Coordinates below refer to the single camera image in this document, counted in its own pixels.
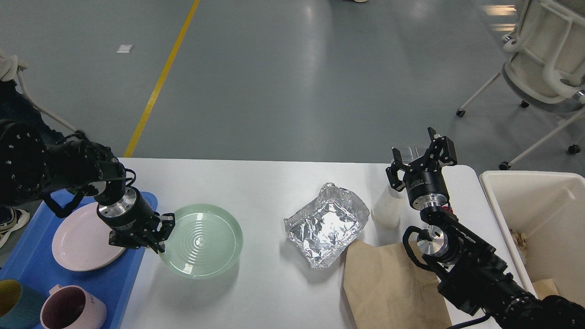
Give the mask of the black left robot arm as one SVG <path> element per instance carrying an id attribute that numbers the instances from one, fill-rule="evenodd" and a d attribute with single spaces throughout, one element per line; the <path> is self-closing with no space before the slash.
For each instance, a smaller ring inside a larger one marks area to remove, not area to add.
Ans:
<path id="1" fill-rule="evenodd" d="M 45 144 L 36 129 L 13 120 L 2 120 L 0 127 L 3 206 L 42 200 L 58 218 L 65 218 L 91 196 L 98 218 L 110 228 L 110 245 L 165 252 L 174 214 L 153 210 L 133 186 L 136 173 L 109 147 L 82 137 Z"/>

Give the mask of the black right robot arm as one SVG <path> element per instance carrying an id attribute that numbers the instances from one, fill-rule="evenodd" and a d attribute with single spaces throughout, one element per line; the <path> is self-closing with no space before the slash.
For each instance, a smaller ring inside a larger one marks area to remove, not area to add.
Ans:
<path id="1" fill-rule="evenodd" d="M 523 289 L 496 249 L 462 225 L 452 213 L 450 197 L 441 170 L 457 164 L 455 145 L 448 137 L 428 128 L 431 143 L 424 154 L 404 163 L 393 148 L 393 162 L 386 169 L 389 187 L 405 190 L 410 206 L 419 211 L 426 227 L 409 226 L 402 242 L 415 266 L 434 273 L 437 291 L 455 308 L 484 316 L 455 325 L 476 325 L 490 318 L 502 329 L 582 329 L 583 306 L 550 295 L 544 299 Z"/>

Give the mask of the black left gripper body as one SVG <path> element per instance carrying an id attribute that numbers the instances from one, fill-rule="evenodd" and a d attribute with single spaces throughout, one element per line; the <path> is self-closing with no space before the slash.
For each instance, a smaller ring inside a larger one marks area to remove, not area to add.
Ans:
<path id="1" fill-rule="evenodd" d="M 122 198 L 111 204 L 98 204 L 96 214 L 111 231 L 129 235 L 141 231 L 155 231 L 155 211 L 135 187 L 126 187 Z"/>

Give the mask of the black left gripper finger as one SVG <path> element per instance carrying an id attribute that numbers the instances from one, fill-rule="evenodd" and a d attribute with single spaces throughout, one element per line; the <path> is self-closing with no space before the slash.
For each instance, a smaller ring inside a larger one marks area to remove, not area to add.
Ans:
<path id="1" fill-rule="evenodd" d="M 172 212 L 165 214 L 159 214 L 158 212 L 155 212 L 154 218 L 157 223 L 157 228 L 153 233 L 155 241 L 167 241 L 176 224 L 175 214 Z"/>
<path id="2" fill-rule="evenodd" d="M 154 231 L 141 231 L 123 235 L 115 231 L 109 232 L 109 245 L 128 249 L 151 248 L 156 254 L 165 252 L 165 239 Z"/>

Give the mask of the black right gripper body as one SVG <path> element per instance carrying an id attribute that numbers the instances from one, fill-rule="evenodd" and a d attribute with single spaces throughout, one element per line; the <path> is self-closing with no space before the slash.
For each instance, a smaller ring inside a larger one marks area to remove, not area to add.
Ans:
<path id="1" fill-rule="evenodd" d="M 410 206 L 418 211 L 427 207 L 442 207 L 450 202 L 447 184 L 438 169 L 409 169 L 404 173 L 404 183 Z"/>

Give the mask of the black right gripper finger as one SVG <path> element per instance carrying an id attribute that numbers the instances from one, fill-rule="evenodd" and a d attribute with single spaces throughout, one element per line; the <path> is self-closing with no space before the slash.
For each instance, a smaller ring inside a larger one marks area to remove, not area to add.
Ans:
<path id="1" fill-rule="evenodd" d="M 399 178 L 399 171 L 403 171 L 404 177 L 406 174 L 411 174 L 414 169 L 403 162 L 401 152 L 397 148 L 392 148 L 393 162 L 389 167 L 386 168 L 386 175 L 389 182 L 389 186 L 397 192 L 401 192 L 405 189 L 405 181 Z"/>
<path id="2" fill-rule="evenodd" d="M 421 167 L 424 171 L 440 171 L 443 167 L 456 166 L 455 144 L 447 136 L 442 136 L 432 127 L 428 127 L 431 143 L 422 156 Z"/>

